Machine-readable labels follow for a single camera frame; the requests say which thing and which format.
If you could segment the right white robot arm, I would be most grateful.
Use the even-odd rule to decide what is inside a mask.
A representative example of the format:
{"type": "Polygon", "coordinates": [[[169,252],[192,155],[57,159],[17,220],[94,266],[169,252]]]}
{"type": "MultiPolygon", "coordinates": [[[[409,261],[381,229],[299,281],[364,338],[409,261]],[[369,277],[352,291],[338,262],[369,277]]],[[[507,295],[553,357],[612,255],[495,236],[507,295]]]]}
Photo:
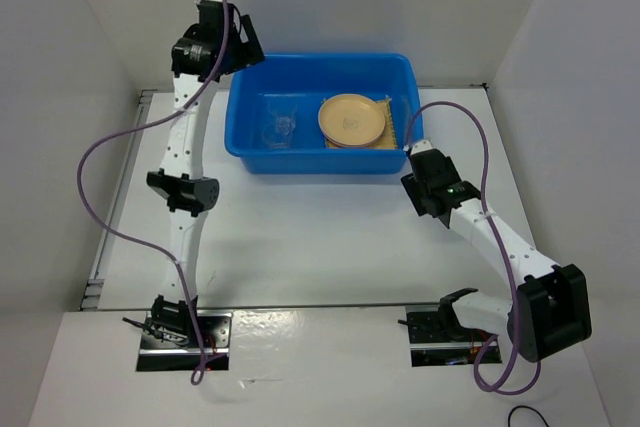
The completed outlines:
{"type": "Polygon", "coordinates": [[[537,251],[493,210],[480,191],[459,176],[452,159],[427,141],[407,152],[411,173],[401,182],[420,216],[438,219],[473,246],[516,291],[515,299],[464,288],[442,297],[438,328],[450,340],[471,329],[507,335],[518,353],[535,363],[587,340],[592,334],[584,273],[537,251]]]}

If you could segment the orange plastic plate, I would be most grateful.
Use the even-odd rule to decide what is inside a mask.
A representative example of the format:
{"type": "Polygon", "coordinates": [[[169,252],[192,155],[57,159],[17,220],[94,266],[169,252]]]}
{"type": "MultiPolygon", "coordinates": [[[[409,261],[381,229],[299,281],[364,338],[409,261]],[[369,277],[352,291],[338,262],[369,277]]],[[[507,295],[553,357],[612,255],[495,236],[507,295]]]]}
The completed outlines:
{"type": "Polygon", "coordinates": [[[339,94],[324,101],[318,112],[324,137],[343,148],[363,148],[376,142],[386,127],[381,106],[359,94],[339,94]]]}

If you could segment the bamboo placemat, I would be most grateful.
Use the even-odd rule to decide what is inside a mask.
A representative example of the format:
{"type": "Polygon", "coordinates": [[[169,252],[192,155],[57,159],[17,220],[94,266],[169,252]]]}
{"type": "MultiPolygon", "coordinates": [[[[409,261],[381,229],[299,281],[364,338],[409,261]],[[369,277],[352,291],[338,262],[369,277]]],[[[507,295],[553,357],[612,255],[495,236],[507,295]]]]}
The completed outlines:
{"type": "Polygon", "coordinates": [[[342,148],[337,145],[333,145],[326,141],[325,144],[328,148],[333,149],[377,149],[377,150],[393,150],[398,147],[398,141],[396,139],[396,134],[393,125],[393,117],[391,111],[391,98],[386,96],[381,100],[374,100],[378,103],[379,106],[382,107],[384,111],[384,115],[386,118],[386,127],[382,134],[382,136],[373,144],[363,148],[342,148]]]}

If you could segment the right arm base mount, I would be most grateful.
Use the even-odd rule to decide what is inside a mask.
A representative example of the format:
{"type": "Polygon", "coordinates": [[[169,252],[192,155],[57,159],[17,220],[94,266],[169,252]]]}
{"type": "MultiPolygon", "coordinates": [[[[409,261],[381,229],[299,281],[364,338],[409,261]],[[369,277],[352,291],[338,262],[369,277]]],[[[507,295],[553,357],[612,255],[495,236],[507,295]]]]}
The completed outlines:
{"type": "Polygon", "coordinates": [[[406,329],[411,366],[471,366],[491,333],[445,326],[438,302],[412,303],[397,323],[406,329]]]}

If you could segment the pink plastic plate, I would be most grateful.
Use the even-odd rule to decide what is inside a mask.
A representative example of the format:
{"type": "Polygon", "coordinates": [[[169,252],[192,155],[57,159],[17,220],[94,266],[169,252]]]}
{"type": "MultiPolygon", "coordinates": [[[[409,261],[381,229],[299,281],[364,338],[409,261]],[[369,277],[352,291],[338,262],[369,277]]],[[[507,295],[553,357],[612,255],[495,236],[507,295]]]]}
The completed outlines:
{"type": "Polygon", "coordinates": [[[327,142],[342,148],[362,148],[375,143],[383,134],[384,121],[342,121],[321,123],[321,132],[327,142]]]}

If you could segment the clear plastic cup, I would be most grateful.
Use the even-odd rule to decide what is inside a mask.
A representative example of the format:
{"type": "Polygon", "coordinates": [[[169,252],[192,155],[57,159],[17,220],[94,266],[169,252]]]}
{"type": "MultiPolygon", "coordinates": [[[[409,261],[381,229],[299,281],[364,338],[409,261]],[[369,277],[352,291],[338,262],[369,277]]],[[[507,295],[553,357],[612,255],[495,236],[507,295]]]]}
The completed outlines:
{"type": "Polygon", "coordinates": [[[268,149],[288,149],[292,139],[293,131],[290,128],[278,129],[269,125],[262,132],[262,140],[268,149]]]}
{"type": "Polygon", "coordinates": [[[293,134],[296,127],[297,114],[297,103],[295,101],[271,101],[267,110],[272,118],[276,134],[285,137],[293,134]]]}

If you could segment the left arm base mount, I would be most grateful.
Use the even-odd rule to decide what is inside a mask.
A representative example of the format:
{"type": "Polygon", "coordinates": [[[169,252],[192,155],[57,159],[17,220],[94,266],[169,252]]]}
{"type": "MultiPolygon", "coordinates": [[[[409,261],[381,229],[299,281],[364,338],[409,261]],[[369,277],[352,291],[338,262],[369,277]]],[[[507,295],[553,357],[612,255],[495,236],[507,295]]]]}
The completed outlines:
{"type": "Polygon", "coordinates": [[[159,296],[142,320],[122,321],[140,332],[138,372],[226,371],[233,313],[188,308],[159,296]]]}

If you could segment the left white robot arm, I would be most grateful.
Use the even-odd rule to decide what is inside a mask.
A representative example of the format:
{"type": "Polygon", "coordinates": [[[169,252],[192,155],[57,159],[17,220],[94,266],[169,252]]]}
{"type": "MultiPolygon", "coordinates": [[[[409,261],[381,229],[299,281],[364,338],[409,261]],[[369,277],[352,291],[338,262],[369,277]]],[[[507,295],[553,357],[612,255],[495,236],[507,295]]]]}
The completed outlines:
{"type": "Polygon", "coordinates": [[[146,176],[147,186],[169,210],[170,267],[151,308],[150,326],[176,346],[197,340],[196,264],[204,222],[215,206],[219,181],[204,175],[203,147],[213,98],[222,76],[265,60],[247,15],[234,24],[237,7],[222,0],[197,2],[198,22],[171,50],[174,111],[160,166],[146,176]]]}

